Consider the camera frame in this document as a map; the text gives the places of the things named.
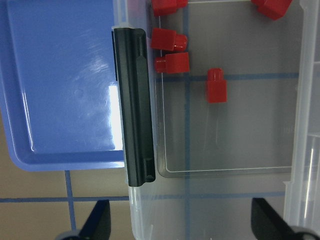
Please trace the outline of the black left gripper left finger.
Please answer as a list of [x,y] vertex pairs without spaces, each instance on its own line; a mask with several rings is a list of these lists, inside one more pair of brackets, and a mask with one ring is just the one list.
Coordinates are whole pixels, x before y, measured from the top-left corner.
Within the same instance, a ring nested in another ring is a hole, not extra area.
[[109,200],[98,200],[78,234],[81,240],[108,240],[111,236]]

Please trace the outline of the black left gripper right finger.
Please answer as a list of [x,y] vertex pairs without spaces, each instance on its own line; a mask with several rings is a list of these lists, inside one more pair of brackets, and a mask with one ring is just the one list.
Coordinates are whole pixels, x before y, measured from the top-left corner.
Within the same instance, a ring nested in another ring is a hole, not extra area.
[[264,198],[251,200],[251,230],[257,240],[292,240],[295,232]]

